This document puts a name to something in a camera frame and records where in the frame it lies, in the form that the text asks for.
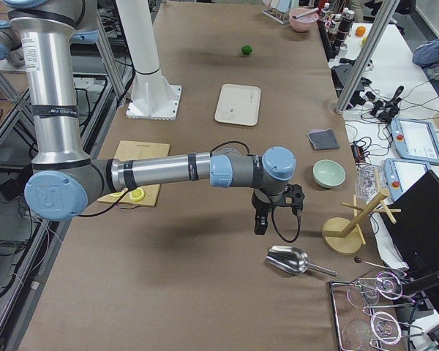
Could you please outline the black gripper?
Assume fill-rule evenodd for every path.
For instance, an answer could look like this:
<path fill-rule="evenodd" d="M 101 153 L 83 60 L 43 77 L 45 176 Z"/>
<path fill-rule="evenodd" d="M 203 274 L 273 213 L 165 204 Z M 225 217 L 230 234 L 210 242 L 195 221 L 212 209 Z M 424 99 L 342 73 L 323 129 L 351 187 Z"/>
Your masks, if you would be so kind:
<path fill-rule="evenodd" d="M 277 197 L 268 194 L 263 189 L 255 189 L 252 194 L 252 206 L 255 209 L 255 227 L 256 235 L 263 235 L 268 229 L 268 215 L 273 208 Z"/>

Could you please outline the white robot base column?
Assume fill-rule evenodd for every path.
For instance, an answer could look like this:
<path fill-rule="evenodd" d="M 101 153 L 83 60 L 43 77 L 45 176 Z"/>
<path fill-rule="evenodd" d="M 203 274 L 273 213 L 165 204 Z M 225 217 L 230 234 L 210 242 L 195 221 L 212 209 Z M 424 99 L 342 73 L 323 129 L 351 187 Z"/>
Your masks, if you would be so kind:
<path fill-rule="evenodd" d="M 162 74 L 148 2 L 123 0 L 116 6 L 135 70 L 127 117 L 175 120 L 182 87 Z"/>

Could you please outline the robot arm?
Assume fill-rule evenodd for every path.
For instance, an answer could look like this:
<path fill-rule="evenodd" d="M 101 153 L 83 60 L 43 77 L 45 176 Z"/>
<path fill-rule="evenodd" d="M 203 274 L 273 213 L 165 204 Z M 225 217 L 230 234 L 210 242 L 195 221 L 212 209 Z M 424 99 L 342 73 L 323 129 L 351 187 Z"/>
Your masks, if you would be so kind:
<path fill-rule="evenodd" d="M 97 200 L 131 198 L 143 186 L 208 179 L 215 187 L 253 189 L 255 233 L 274 221 L 276 207 L 302 210 L 292 185 L 296 158 L 281 146 L 262 155 L 241 154 L 228 141 L 204 153 L 169 156 L 168 145 L 121 141 L 114 158 L 92 160 L 83 150 L 70 41 L 96 39 L 95 1 L 8 1 L 11 27 L 20 35 L 37 139 L 33 173 L 24 197 L 30 209 L 55 222 L 85 216 Z"/>

